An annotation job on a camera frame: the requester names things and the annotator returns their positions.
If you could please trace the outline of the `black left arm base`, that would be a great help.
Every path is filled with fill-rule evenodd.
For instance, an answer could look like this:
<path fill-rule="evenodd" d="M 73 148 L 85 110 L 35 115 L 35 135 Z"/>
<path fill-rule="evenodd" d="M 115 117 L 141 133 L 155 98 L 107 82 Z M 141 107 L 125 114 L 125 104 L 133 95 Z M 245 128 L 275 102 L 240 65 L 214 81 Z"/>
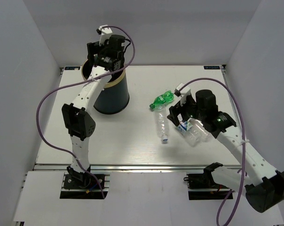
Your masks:
<path fill-rule="evenodd" d="M 94 178 L 90 178 L 82 184 L 71 175 L 65 173 L 60 191 L 60 199 L 103 200 L 109 191 L 109 175 L 96 174 L 95 176 L 100 182 L 104 196 Z"/>

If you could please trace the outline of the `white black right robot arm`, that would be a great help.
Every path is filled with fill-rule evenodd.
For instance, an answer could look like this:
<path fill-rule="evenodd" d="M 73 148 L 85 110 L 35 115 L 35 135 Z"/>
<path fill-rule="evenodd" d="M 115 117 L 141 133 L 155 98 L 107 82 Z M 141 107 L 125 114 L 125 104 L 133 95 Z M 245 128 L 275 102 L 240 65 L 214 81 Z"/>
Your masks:
<path fill-rule="evenodd" d="M 242 139 L 242 131 L 234 119 L 219 111 L 212 91 L 197 91 L 195 98 L 189 88 L 178 88 L 174 93 L 180 101 L 169 108 L 168 119 L 176 126 L 180 124 L 179 115 L 184 120 L 201 121 L 204 129 L 230 151 L 247 173 L 247 177 L 241 178 L 223 164 L 214 162 L 204 168 L 203 184 L 210 188 L 223 185 L 236 192 L 241 189 L 248 203 L 259 213 L 284 200 L 284 171 L 278 171 Z"/>

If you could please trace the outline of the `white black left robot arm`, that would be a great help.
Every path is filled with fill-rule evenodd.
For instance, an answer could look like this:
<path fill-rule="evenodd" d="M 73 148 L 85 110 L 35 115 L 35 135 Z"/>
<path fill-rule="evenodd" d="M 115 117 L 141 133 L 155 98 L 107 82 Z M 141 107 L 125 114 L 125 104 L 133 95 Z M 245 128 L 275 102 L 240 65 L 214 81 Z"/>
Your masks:
<path fill-rule="evenodd" d="M 115 114 L 129 102 L 123 68 L 126 41 L 124 36 L 113 34 L 102 44 L 87 44 L 87 63 L 91 68 L 87 84 L 69 105 L 62 106 L 64 124 L 75 154 L 67 171 L 81 188 L 89 186 L 91 182 L 91 176 L 87 174 L 90 171 L 88 144 L 96 127 L 91 116 L 92 109 L 103 114 Z"/>

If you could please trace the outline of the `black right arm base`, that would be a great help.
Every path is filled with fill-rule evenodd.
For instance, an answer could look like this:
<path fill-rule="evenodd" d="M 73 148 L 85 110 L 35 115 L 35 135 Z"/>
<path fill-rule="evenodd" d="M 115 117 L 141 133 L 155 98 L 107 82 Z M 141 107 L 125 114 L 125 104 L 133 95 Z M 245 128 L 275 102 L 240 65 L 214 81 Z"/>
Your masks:
<path fill-rule="evenodd" d="M 203 174 L 187 174 L 183 181 L 187 183 L 190 201 L 223 200 L 229 192 L 223 185 L 209 185 Z"/>

